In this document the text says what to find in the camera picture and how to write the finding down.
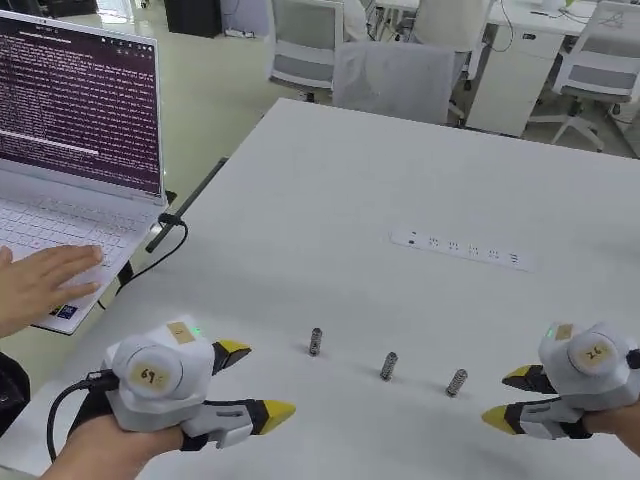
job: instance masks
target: black strap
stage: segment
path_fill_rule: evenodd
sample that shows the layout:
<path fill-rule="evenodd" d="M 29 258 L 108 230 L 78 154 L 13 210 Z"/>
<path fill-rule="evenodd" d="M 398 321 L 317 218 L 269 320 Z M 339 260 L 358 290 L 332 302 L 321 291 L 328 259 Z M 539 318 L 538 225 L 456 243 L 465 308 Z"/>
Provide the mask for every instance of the black strap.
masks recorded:
<path fill-rule="evenodd" d="M 593 437 L 592 433 L 587 432 L 582 418 L 576 423 L 560 423 L 560 428 L 569 438 L 575 440 L 586 440 Z"/>
<path fill-rule="evenodd" d="M 0 435 L 31 400 L 29 375 L 18 362 L 0 353 Z"/>

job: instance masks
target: metal spring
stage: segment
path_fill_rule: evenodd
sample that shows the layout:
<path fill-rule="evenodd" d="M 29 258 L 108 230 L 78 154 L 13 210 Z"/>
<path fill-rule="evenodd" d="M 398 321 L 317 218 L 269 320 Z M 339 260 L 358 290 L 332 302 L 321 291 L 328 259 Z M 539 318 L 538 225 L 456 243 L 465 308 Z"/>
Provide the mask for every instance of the metal spring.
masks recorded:
<path fill-rule="evenodd" d="M 322 341 L 322 330 L 314 328 L 311 332 L 311 343 L 309 344 L 309 355 L 316 357 L 320 353 L 320 342 Z"/>
<path fill-rule="evenodd" d="M 397 361 L 398 355 L 396 355 L 395 352 L 390 352 L 389 355 L 387 355 L 387 358 L 385 358 L 382 370 L 380 370 L 380 378 L 382 378 L 385 382 L 391 380 L 391 375 L 393 375 L 393 368 L 396 366 Z"/>
<path fill-rule="evenodd" d="M 464 368 L 458 370 L 451 379 L 449 386 L 447 387 L 447 395 L 449 395 L 450 397 L 455 397 L 456 395 L 458 395 L 458 392 L 462 388 L 464 382 L 467 381 L 468 377 L 469 374 Z"/>

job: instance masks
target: hand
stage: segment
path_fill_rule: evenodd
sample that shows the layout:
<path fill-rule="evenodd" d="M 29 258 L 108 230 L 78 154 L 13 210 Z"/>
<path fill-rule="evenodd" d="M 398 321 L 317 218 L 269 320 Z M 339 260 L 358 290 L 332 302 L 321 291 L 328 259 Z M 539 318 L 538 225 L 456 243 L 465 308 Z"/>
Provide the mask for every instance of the hand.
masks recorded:
<path fill-rule="evenodd" d="M 153 457 L 182 447 L 184 436 L 179 426 L 153 433 L 125 432 L 113 415 L 89 420 L 69 436 L 62 454 L 82 451 L 104 456 L 107 463 L 124 462 L 144 466 Z"/>
<path fill-rule="evenodd" d="M 96 292 L 97 283 L 62 284 L 101 261 L 102 251 L 92 246 L 48 248 L 17 262 L 9 248 L 1 247 L 0 338 L 22 330 L 58 305 Z"/>
<path fill-rule="evenodd" d="M 113 415 L 80 425 L 42 480 L 132 480 L 153 457 L 182 446 L 180 427 L 125 432 Z"/>
<path fill-rule="evenodd" d="M 640 402 L 604 412 L 587 413 L 584 425 L 591 433 L 610 433 L 640 457 Z"/>

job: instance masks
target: white cabinet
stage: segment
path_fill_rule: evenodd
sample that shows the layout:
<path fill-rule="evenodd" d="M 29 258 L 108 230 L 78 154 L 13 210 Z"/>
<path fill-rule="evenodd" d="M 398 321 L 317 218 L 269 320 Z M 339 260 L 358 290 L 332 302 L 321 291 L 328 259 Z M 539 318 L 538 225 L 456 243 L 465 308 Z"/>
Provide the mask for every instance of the white cabinet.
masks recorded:
<path fill-rule="evenodd" d="M 560 51 L 564 35 L 498 28 L 467 126 L 519 137 Z"/>

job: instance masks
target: white chair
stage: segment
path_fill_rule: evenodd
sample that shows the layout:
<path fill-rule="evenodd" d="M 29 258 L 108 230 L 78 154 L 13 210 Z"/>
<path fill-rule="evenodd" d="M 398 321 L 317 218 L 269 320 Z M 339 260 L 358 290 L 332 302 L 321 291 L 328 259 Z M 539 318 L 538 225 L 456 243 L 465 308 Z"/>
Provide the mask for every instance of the white chair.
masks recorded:
<path fill-rule="evenodd" d="M 343 42 L 341 2 L 267 0 L 269 79 L 314 89 L 331 89 L 336 48 Z"/>
<path fill-rule="evenodd" d="M 575 97 L 566 115 L 531 117 L 529 123 L 561 123 L 555 144 L 569 127 L 591 141 L 599 152 L 604 142 L 593 122 L 580 116 L 581 99 L 619 105 L 640 97 L 640 5 L 601 2 L 562 64 L 553 91 Z"/>
<path fill-rule="evenodd" d="M 482 41 L 495 0 L 420 0 L 412 37 L 418 43 L 456 51 L 454 86 L 466 73 L 473 80 L 486 44 Z M 455 105 L 451 111 L 461 120 L 465 114 Z"/>
<path fill-rule="evenodd" d="M 455 53 L 411 43 L 345 43 L 336 51 L 333 105 L 419 122 L 447 121 Z"/>

